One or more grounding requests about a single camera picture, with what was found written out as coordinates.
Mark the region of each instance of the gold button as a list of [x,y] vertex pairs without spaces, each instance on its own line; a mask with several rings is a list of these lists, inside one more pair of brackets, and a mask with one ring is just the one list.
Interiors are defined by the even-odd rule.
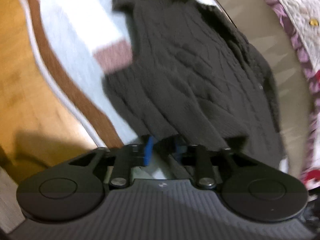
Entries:
[[310,24],[311,26],[319,26],[318,20],[317,20],[317,19],[314,19],[314,18],[310,19],[309,24]]

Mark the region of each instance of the wooden floor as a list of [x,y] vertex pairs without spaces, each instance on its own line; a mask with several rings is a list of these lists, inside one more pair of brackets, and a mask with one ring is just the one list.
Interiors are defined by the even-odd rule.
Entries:
[[16,182],[95,147],[41,76],[18,0],[0,0],[0,146]]

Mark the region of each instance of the brown fabric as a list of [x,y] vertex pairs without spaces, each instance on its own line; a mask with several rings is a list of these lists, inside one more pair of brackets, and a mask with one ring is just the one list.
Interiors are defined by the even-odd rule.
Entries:
[[118,137],[110,120],[95,105],[93,105],[92,102],[71,81],[50,49],[41,23],[39,2],[37,0],[28,0],[28,3],[36,42],[38,44],[42,60],[49,73],[62,91],[67,95],[69,100],[87,118],[107,147],[122,147],[123,143]]

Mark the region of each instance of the blue tab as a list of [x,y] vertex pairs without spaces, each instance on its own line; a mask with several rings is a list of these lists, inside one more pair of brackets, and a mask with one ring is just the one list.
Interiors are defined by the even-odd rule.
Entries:
[[152,149],[153,149],[153,137],[150,136],[146,146],[144,147],[143,164],[145,166],[149,165],[149,162],[150,162],[150,159],[151,159],[151,154],[152,154]]

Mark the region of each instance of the knit sweater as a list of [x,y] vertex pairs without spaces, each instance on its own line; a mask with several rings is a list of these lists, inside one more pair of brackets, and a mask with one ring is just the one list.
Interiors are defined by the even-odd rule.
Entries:
[[113,0],[131,15],[133,63],[107,75],[111,103],[141,136],[181,134],[278,167],[284,157],[275,81],[263,56],[213,6]]

